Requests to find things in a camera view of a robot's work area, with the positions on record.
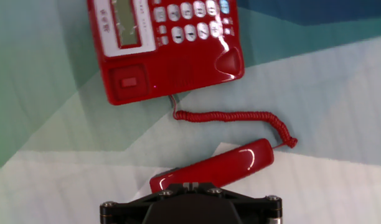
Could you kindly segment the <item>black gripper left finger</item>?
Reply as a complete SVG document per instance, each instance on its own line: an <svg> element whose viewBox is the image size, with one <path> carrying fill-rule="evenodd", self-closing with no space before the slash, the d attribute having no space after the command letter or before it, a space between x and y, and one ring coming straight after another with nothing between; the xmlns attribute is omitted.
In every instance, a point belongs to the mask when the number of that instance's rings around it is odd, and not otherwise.
<svg viewBox="0 0 381 224"><path fill-rule="evenodd" d="M188 182L184 184L171 184L164 190L151 193L132 202L103 202L100 205L100 223L125 223L127 218L134 218L136 221L142 222L153 204L187 193L190 191L190 187L191 184Z"/></svg>

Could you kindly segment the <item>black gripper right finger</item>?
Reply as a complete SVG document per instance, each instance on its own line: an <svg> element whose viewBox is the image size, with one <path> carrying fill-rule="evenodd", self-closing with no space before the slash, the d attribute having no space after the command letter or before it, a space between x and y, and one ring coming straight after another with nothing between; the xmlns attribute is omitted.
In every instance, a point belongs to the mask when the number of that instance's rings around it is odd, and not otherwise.
<svg viewBox="0 0 381 224"><path fill-rule="evenodd" d="M191 183L190 209L201 223L283 222L282 199L275 195L253 198L225 190L211 183Z"/></svg>

